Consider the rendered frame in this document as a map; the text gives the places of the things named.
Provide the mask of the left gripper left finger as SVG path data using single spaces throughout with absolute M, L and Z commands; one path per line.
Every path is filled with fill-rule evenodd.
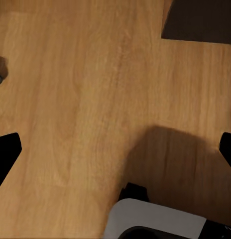
M 0 137 L 0 186 L 22 152 L 17 132 Z

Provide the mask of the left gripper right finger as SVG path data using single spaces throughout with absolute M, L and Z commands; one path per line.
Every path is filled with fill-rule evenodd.
M 231 167 L 231 133 L 223 133 L 219 150 Z

